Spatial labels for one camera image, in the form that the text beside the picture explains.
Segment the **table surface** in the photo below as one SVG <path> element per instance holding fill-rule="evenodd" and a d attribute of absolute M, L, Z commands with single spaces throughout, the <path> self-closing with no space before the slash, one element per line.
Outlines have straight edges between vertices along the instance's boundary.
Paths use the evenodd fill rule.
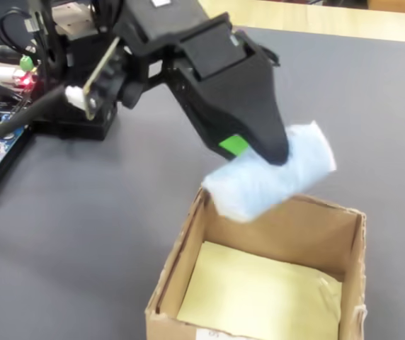
<path fill-rule="evenodd" d="M 199 2 L 211 16 L 227 11 L 239 26 L 405 42 L 405 13 L 261 0 Z"/>
<path fill-rule="evenodd" d="M 405 339 L 405 42 L 248 29 L 281 56 L 287 124 L 338 171 L 310 193 L 367 213 L 368 339 Z M 166 87 L 104 142 L 36 137 L 0 190 L 0 339 L 145 339 L 143 310 L 205 174 Z"/>

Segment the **cardboard box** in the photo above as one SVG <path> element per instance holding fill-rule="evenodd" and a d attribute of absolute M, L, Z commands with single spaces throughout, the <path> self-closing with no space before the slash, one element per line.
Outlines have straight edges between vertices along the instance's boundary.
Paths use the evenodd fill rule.
<path fill-rule="evenodd" d="M 339 339 L 364 339 L 365 216 L 361 212 L 300 195 L 252 223 L 238 225 L 219 216 L 209 195 L 200 191 L 146 308 L 148 340 L 244 339 L 176 320 L 204 241 L 316 268 L 342 281 Z"/>

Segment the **yellow paper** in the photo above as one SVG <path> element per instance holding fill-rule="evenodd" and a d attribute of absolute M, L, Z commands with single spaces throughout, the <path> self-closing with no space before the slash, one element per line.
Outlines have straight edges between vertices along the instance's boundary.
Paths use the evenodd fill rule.
<path fill-rule="evenodd" d="M 337 340 L 341 283 L 316 269 L 205 242 L 177 318 L 264 340 Z"/>

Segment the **green sticker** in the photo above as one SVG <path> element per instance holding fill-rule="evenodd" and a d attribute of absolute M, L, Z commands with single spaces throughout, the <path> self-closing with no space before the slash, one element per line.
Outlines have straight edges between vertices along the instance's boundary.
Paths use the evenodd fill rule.
<path fill-rule="evenodd" d="M 239 156 L 248 147 L 246 140 L 238 135 L 231 136 L 219 144 L 232 154 Z"/>

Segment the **blue fabric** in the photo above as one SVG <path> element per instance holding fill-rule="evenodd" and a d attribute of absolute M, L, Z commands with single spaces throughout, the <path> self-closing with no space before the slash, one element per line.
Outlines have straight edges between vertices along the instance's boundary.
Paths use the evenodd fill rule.
<path fill-rule="evenodd" d="M 207 175 L 202 183 L 219 214 L 248 222 L 301 193 L 336 170 L 331 148 L 313 122 L 286 129 L 289 158 L 282 166 L 269 164 L 252 148 Z"/>

